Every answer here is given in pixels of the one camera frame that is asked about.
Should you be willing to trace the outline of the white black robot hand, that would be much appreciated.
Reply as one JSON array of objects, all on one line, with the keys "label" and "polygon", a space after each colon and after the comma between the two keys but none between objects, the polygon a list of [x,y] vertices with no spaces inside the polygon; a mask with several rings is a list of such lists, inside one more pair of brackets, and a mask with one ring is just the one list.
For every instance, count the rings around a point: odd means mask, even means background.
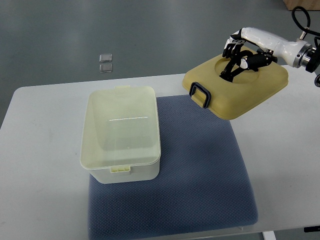
[{"label": "white black robot hand", "polygon": [[249,42],[263,51],[271,51],[275,57],[280,57],[293,67],[305,67],[303,64],[306,53],[312,49],[312,45],[304,40],[288,41],[273,33],[260,30],[253,27],[245,27],[227,39],[222,56],[224,58],[231,57],[240,51],[242,45]]}]

